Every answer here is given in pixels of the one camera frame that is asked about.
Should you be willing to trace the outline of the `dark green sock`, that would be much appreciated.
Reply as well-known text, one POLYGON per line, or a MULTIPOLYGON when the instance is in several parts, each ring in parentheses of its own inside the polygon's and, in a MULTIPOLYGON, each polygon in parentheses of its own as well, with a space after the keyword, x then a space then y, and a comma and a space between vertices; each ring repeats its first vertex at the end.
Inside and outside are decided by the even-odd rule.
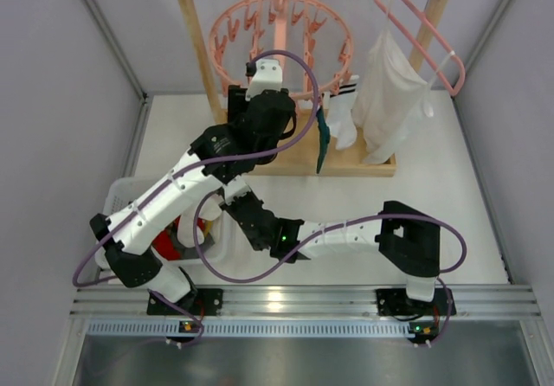
POLYGON ((327 155, 328 147, 331 141, 330 128, 326 123, 325 111, 322 105, 319 106, 319 109, 316 113, 316 120, 319 132, 319 154, 316 163, 316 174, 319 175, 323 169, 325 157, 327 155))

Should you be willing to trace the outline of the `white sock black stripes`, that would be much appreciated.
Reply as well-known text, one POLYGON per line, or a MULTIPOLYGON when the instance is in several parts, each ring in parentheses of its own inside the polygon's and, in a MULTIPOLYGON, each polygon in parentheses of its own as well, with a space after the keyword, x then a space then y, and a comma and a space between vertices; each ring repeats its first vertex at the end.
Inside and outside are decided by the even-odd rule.
POLYGON ((354 74, 347 82, 342 82, 338 93, 329 99, 326 123, 330 134, 336 139, 335 148, 343 151, 350 148, 356 141, 358 132, 352 118, 352 108, 357 98, 359 76, 354 74))

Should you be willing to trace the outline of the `pink round clip hanger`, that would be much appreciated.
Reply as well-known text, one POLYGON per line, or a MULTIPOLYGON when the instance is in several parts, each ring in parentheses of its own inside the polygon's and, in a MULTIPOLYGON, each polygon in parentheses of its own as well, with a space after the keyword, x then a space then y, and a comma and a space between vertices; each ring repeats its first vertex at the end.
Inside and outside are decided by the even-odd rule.
POLYGON ((226 69, 230 43, 249 35, 248 58, 252 60, 269 49, 285 50, 289 31, 298 30, 300 59, 314 69, 319 55, 315 51, 320 43, 319 32, 327 31, 326 24, 338 32, 342 43, 335 52, 338 67, 324 76, 319 91, 336 93, 339 86, 352 77, 354 42, 350 28, 335 10, 319 0, 241 0, 231 5, 216 19, 209 32, 209 58, 223 92, 227 93, 230 86, 242 83, 226 69))

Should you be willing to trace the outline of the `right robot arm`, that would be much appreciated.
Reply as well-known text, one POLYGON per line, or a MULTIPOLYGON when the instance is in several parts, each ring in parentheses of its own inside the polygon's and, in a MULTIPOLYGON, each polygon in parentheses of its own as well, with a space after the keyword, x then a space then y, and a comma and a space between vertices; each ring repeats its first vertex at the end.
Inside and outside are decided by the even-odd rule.
POLYGON ((220 207, 255 251, 283 263, 354 253, 380 254, 405 276, 408 299, 429 303, 440 273, 441 227, 398 201, 387 201, 369 221, 309 222, 276 216, 252 190, 226 196, 220 207))

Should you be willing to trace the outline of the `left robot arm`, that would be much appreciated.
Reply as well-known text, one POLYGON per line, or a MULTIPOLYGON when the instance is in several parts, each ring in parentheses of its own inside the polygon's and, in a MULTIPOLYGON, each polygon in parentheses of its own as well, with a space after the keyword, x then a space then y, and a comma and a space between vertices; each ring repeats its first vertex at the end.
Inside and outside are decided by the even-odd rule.
POLYGON ((208 127, 192 142, 172 173, 134 203, 110 216, 98 214, 91 229, 106 261, 128 288, 144 286, 189 309, 197 290, 187 273, 158 257, 152 242, 187 209, 209 193, 224 196, 222 208, 240 226, 255 250, 269 249, 283 258, 298 240, 301 221, 276 217, 240 180, 258 164, 274 159, 272 150, 293 135, 295 103, 288 91, 266 90, 251 99, 234 87, 238 111, 230 122, 208 127))

